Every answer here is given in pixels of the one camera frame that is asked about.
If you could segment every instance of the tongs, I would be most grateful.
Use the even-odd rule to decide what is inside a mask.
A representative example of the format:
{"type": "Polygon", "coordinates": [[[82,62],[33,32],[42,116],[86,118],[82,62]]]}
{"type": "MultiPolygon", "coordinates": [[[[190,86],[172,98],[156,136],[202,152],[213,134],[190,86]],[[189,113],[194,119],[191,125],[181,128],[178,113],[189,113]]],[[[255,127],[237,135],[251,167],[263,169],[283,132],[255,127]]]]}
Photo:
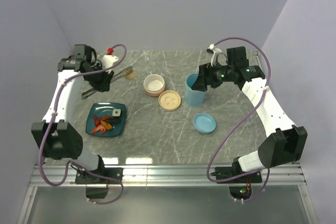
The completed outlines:
{"type": "MultiPolygon", "coordinates": [[[[116,74],[112,77],[110,83],[115,82],[116,80],[120,79],[121,77],[125,77],[125,76],[129,75],[132,71],[133,71],[133,67],[132,67],[132,66],[129,66],[129,67],[127,67],[127,68],[121,70],[120,72],[116,73],[116,74]]],[[[82,100],[86,99],[87,97],[92,96],[93,94],[95,94],[95,93],[97,93],[97,92],[98,92],[98,90],[96,90],[96,89],[94,89],[94,88],[91,88],[91,89],[89,89],[89,90],[83,92],[83,93],[82,93],[82,100]]]]}

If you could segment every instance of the gray marble tabletop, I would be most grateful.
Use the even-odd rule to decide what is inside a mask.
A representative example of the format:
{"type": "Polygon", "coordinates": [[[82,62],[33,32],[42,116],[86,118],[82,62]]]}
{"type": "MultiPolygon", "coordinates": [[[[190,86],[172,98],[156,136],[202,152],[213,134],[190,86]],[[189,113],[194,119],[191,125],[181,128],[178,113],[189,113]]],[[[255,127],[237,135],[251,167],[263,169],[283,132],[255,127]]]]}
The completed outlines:
{"type": "MultiPolygon", "coordinates": [[[[253,108],[233,83],[209,89],[204,103],[198,108],[184,103],[186,77],[198,72],[198,65],[209,62],[210,58],[204,50],[128,51],[124,62],[115,71],[133,65],[137,71],[134,80],[119,79],[111,84],[109,92],[78,100],[74,127],[82,135],[84,146],[104,158],[118,160],[119,164],[208,163],[229,130],[253,108]],[[164,78],[166,90],[180,94],[182,102],[176,111],[164,110],[158,98],[145,93],[143,80],[152,73],[164,78]],[[95,102],[125,104],[127,119],[122,135],[98,138],[85,133],[87,116],[95,102]],[[193,118],[198,113],[208,113],[215,119],[214,132],[202,134],[194,128],[193,118]]],[[[251,53],[248,58],[250,65],[257,64],[251,53]]],[[[85,83],[82,91],[89,88],[85,83]]],[[[215,162],[232,162],[234,157],[255,151],[265,137],[261,120],[254,113],[232,134],[215,162]]]]}

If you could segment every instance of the red bottle cap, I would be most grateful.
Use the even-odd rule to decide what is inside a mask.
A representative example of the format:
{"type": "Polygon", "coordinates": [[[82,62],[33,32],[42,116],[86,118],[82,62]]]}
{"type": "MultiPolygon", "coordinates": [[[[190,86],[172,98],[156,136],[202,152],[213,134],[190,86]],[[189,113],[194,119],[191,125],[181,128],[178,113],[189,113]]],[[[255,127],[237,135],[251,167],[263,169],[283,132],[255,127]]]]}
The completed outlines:
{"type": "Polygon", "coordinates": [[[108,48],[108,49],[107,49],[107,54],[108,54],[108,55],[113,54],[113,49],[112,49],[112,48],[108,48]]]}

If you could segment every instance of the blue cup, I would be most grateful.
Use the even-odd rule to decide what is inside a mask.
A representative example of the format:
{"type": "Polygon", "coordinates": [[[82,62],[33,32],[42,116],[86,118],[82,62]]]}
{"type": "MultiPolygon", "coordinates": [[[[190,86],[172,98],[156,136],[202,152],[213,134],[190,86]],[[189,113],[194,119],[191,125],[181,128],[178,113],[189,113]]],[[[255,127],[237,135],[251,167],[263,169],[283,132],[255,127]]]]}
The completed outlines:
{"type": "Polygon", "coordinates": [[[185,80],[184,101],[191,107],[201,106],[205,96],[205,92],[191,89],[197,79],[197,76],[198,73],[192,73],[185,80]]]}

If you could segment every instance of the tan bowl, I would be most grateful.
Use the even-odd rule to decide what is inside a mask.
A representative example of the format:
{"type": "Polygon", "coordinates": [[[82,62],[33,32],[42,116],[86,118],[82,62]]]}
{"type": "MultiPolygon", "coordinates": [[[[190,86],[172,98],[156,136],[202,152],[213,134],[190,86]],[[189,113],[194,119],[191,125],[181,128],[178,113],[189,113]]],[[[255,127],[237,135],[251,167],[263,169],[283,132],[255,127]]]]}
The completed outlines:
{"type": "Polygon", "coordinates": [[[143,81],[143,88],[151,97],[158,97],[165,90],[165,87],[164,79],[158,74],[151,74],[143,81]]]}

